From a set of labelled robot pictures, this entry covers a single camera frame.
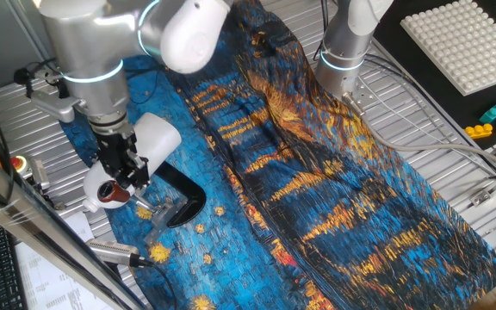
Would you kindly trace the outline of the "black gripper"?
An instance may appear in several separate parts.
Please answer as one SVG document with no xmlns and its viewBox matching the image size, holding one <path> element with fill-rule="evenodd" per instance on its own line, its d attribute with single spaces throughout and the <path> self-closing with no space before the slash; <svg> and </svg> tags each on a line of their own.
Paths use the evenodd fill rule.
<svg viewBox="0 0 496 310">
<path fill-rule="evenodd" d="M 110 134 L 95 133 L 98 145 L 98 185 L 114 181 L 123 189 L 143 189 L 149 183 L 148 159 L 136 152 L 134 130 Z"/>
</svg>

